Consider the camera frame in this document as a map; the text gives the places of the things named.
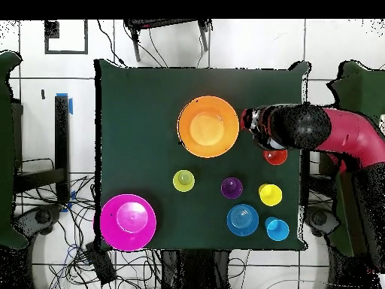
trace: blue cup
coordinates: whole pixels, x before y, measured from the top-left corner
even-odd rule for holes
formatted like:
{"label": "blue cup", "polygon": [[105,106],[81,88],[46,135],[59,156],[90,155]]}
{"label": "blue cup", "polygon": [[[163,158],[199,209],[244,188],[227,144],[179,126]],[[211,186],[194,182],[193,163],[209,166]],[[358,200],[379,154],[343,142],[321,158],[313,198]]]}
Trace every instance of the blue cup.
{"label": "blue cup", "polygon": [[265,221],[268,237],[279,242],[289,235],[289,225],[278,218],[267,218]]}
{"label": "blue cup", "polygon": [[250,205],[240,204],[227,214],[227,226],[237,236],[249,236],[256,231],[259,217]]}

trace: floor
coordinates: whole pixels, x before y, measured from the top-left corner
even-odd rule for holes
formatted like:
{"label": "floor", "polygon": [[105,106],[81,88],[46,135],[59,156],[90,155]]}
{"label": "floor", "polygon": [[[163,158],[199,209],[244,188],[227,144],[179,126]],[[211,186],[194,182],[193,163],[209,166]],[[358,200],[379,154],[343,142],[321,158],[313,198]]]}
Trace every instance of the floor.
{"label": "floor", "polygon": [[[60,20],[60,37],[50,39],[50,50],[84,50],[83,21]],[[123,29],[122,20],[96,20],[88,22],[88,54],[44,54],[43,21],[0,21],[0,50],[20,52],[23,61],[11,72],[9,83],[15,98],[24,105],[23,159],[54,158],[53,132],[54,96],[67,93],[73,99],[70,115],[71,179],[91,178],[95,171],[95,86],[94,59],[109,59],[118,63],[116,55],[131,67],[156,67],[157,62],[140,49],[141,62],[137,63],[131,40]],[[359,60],[369,68],[385,64],[384,27],[380,20],[213,20],[210,53],[204,53],[199,68],[289,68],[294,62],[311,63],[308,81],[308,101],[327,105],[334,102],[326,84],[335,79],[338,65],[348,59]],[[168,66],[196,67],[202,54],[197,23],[184,23],[151,30],[153,43]],[[140,34],[142,47],[160,62],[151,43],[149,32]],[[317,161],[317,154],[312,154]],[[49,169],[49,161],[25,163],[23,171]],[[317,172],[317,164],[311,164]],[[79,187],[75,183],[73,190]],[[88,187],[81,197],[92,199]],[[20,198],[17,213],[28,209],[32,199]],[[92,220],[92,211],[86,217]],[[74,223],[68,212],[60,222],[66,230],[67,240],[74,242]],[[92,222],[84,221],[82,230],[85,243],[93,240]],[[51,265],[59,271],[67,256],[68,246],[63,229],[56,225],[48,236],[39,236],[33,255],[36,289],[48,289],[53,279]],[[322,282],[328,277],[328,254],[323,239],[311,235],[304,226],[306,251],[252,251],[247,260],[247,271],[230,279],[232,289],[324,289]],[[231,258],[246,261],[248,251],[233,251]],[[144,252],[113,253],[117,272],[123,278],[146,276],[149,266],[144,265]],[[230,276],[243,269],[240,260],[232,260]],[[119,289],[132,289],[123,284]],[[118,283],[111,285],[117,289]],[[101,289],[99,283],[90,289]],[[69,289],[85,289],[74,286]]]}

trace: small blue cup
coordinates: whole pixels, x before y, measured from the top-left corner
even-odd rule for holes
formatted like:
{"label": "small blue cup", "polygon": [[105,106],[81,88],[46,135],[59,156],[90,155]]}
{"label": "small blue cup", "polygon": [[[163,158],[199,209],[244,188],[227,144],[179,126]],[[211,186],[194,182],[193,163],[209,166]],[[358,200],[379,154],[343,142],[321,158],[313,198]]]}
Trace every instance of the small blue cup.
{"label": "small blue cup", "polygon": [[286,239],[289,235],[289,225],[278,218],[267,218],[265,221],[265,227],[268,237],[276,242]]}

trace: yellow cup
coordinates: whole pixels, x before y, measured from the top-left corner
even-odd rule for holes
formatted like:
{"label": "yellow cup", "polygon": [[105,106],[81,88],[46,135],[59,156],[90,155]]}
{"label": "yellow cup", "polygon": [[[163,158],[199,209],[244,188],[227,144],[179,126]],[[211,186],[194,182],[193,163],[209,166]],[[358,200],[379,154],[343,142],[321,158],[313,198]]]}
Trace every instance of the yellow cup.
{"label": "yellow cup", "polygon": [[194,175],[185,169],[176,172],[172,178],[172,184],[180,192],[188,192],[193,188],[194,183]]}
{"label": "yellow cup", "polygon": [[267,206],[277,205],[282,200],[282,190],[274,184],[262,184],[259,186],[258,194]]}

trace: blue bowl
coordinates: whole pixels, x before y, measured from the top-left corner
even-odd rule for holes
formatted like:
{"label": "blue bowl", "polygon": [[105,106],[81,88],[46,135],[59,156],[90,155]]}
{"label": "blue bowl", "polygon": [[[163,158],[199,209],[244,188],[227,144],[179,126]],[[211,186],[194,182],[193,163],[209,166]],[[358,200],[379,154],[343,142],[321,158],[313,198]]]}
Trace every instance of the blue bowl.
{"label": "blue bowl", "polygon": [[250,205],[240,204],[227,214],[227,226],[237,236],[249,236],[256,231],[259,217]]}

